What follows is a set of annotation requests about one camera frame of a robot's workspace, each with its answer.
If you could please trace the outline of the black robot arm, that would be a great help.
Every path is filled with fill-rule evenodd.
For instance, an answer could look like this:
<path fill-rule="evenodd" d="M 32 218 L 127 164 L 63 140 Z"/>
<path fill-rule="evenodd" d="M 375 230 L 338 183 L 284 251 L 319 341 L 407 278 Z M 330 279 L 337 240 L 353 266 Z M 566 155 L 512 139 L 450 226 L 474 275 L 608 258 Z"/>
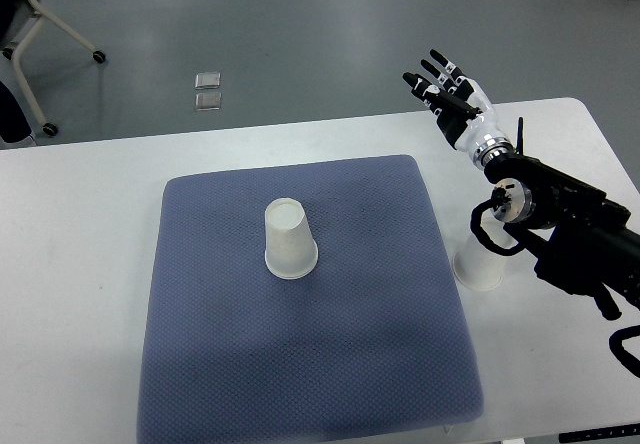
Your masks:
<path fill-rule="evenodd" d="M 539 279 L 592 298 L 609 321 L 621 315 L 614 294 L 638 306 L 639 236 L 627 227 L 626 207 L 525 155 L 521 143 L 498 145 L 481 164 L 494 186 L 471 214 L 482 246 L 505 257 L 528 251 Z"/>

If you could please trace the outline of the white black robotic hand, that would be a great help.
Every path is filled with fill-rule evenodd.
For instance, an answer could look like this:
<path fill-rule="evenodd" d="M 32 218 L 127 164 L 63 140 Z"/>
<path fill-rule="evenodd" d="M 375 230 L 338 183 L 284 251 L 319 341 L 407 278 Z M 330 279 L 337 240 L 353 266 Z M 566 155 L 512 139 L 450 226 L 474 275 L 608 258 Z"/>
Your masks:
<path fill-rule="evenodd" d="M 435 116 L 447 143 L 466 153 L 482 170 L 487 163 L 514 151 L 499 129 L 497 112 L 488 96 L 459 66 L 435 49 L 421 61 L 424 75 L 405 72 L 404 82 L 411 94 Z"/>

